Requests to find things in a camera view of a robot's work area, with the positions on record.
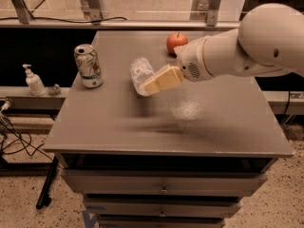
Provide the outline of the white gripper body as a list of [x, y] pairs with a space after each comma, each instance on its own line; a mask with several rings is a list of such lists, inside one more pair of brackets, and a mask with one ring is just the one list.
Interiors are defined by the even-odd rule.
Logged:
[[203, 62], [203, 46], [206, 37], [195, 39], [184, 46], [175, 47], [177, 65], [190, 82], [211, 80], [212, 74]]

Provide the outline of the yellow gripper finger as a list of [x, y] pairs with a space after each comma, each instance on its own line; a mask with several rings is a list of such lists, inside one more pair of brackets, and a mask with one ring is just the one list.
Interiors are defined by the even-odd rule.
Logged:
[[161, 74], [163, 74], [163, 73], [164, 73], [168, 68], [170, 68], [170, 67], [171, 67], [170, 64], [167, 64], [167, 65], [165, 65], [165, 66], [162, 66], [159, 70], [157, 70], [157, 71], [154, 73], [153, 77], [155, 78], [155, 77], [160, 76]]
[[184, 79], [181, 69], [177, 66], [171, 66], [158, 77], [150, 77], [144, 82], [144, 88], [149, 95], [165, 91], [182, 84]]

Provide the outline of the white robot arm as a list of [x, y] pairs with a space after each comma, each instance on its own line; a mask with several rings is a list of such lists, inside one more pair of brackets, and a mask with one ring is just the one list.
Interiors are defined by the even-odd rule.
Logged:
[[304, 14], [281, 4], [249, 11], [238, 28], [175, 48], [177, 62], [159, 69], [141, 89], [153, 95], [218, 76], [276, 77], [304, 73]]

